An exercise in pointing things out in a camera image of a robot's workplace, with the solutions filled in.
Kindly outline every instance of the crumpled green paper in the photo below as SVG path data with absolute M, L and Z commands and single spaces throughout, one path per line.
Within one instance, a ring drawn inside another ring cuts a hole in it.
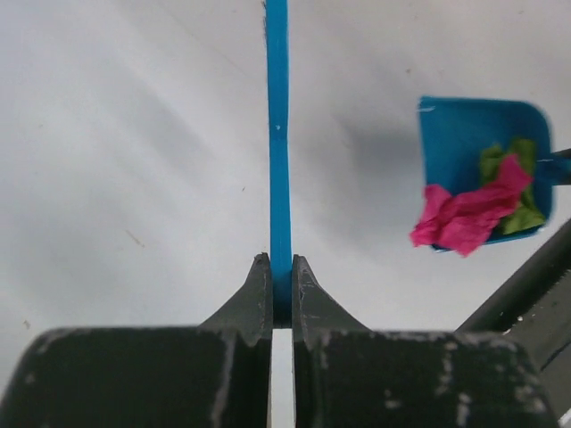
M 496 179 L 501 162 L 509 154 L 516 154 L 524 171 L 530 176 L 534 176 L 535 142 L 524 138 L 514 138 L 507 152 L 504 152 L 499 144 L 482 151 L 480 154 L 480 180 L 482 185 Z M 521 200 L 516 211 L 503 218 L 497 230 L 503 235 L 510 235 L 543 224 L 545 224 L 545 217 L 535 206 L 532 185 L 529 185 L 521 193 Z

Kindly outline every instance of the gray floor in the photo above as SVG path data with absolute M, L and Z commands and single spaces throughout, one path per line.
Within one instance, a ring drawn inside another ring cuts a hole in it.
M 291 0 L 294 250 L 376 329 L 453 329 L 568 217 L 414 249 L 422 94 L 526 99 L 571 141 L 569 2 Z M 197 324 L 269 234 L 260 0 L 0 0 L 0 388 L 59 325 Z M 291 335 L 273 419 L 291 426 Z

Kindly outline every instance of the pink cloth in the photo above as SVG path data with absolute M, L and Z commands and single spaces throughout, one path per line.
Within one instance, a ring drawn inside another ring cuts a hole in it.
M 440 185 L 427 185 L 425 210 L 410 240 L 415 247 L 435 243 L 466 257 L 488 240 L 503 217 L 516 210 L 532 180 L 512 154 L 501 163 L 496 180 L 474 192 L 452 196 Z

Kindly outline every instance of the blue stick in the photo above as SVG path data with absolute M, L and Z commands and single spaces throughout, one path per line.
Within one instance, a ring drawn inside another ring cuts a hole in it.
M 287 154 L 287 0 L 267 0 L 266 48 L 269 109 L 269 251 L 274 284 L 274 326 L 284 328 L 292 323 L 292 227 Z

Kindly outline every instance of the blue dustpan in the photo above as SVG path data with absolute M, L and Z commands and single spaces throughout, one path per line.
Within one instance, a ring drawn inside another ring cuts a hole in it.
M 418 118 L 427 185 L 441 185 L 451 194 L 476 190 L 480 187 L 478 162 L 482 150 L 495 144 L 507 150 L 514 137 L 537 144 L 533 193 L 546 220 L 553 211 L 552 187 L 571 183 L 571 151 L 551 152 L 547 120 L 530 103 L 424 96 L 418 106 Z M 512 235 L 492 234 L 486 243 L 525 238 L 539 229 Z

